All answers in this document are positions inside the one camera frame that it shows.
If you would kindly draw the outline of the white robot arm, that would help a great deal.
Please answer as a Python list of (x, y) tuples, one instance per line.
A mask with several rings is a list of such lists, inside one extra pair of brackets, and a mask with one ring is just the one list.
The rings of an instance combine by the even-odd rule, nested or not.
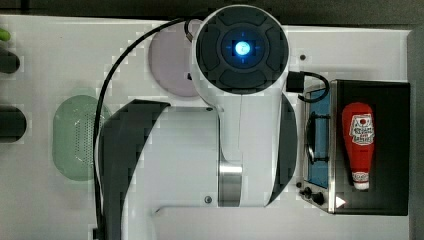
[(286, 97), (290, 49), (266, 11), (232, 5), (192, 38), (203, 104), (134, 99), (94, 133), (98, 240), (156, 240), (166, 207), (266, 207), (290, 182), (297, 126)]

